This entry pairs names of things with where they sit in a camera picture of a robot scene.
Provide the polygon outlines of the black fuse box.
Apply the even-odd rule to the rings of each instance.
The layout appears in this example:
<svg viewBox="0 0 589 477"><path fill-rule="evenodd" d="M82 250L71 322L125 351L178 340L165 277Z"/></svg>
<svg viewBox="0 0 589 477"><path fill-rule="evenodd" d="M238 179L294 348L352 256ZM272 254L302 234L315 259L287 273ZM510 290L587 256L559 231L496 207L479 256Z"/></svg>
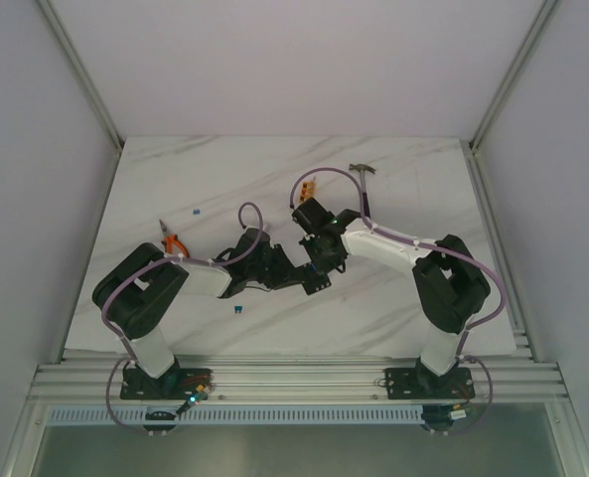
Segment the black fuse box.
<svg viewBox="0 0 589 477"><path fill-rule="evenodd" d="M300 282L307 295L313 295L331 286L331 281L327 272L315 274L310 272L308 264L299 267Z"/></svg>

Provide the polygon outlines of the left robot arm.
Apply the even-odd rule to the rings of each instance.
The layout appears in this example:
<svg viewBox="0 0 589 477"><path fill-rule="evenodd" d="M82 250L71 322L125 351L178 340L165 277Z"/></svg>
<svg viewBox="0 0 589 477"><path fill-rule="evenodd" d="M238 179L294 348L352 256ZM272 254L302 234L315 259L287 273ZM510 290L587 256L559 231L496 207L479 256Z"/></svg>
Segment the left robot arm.
<svg viewBox="0 0 589 477"><path fill-rule="evenodd" d="M307 287L316 267L294 265L268 233L247 228L236 246L213 259L171 254L151 242L138 245L92 292L101 320L123 345L131 366L122 372L120 396L125 399L183 398L207 384L182 367L160 328L162 318L180 291L228 299L255 283L267 291Z"/></svg>

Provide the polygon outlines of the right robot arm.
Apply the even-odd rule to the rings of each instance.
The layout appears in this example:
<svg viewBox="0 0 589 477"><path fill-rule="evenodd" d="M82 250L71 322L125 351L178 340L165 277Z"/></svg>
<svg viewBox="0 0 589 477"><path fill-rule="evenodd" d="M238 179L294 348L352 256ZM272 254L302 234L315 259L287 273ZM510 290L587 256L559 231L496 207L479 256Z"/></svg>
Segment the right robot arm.
<svg viewBox="0 0 589 477"><path fill-rule="evenodd" d="M414 370L395 382L416 398L456 398L466 382L457 347L465 325L491 293L484 273L460 258L471 255L464 242L452 235L427 247L407 237L395 240L390 232L372 231L359 212L345 209L335 216L315 199L294 209L292 219L306 234L300 244L318 275L343 272L350 255L411 272L429 330Z"/></svg>

